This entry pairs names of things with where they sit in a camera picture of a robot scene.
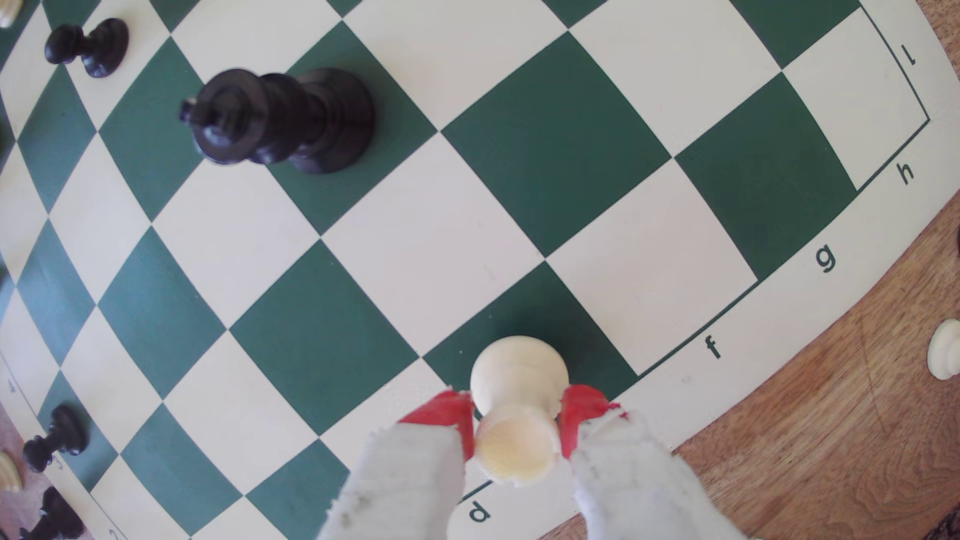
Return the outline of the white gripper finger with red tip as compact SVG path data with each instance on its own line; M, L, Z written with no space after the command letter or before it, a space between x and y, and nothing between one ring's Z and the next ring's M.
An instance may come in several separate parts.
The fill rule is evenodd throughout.
M559 439L589 539L742 539L639 411L585 384L560 399Z
M474 456L474 401L445 389L366 443L319 539L446 539Z

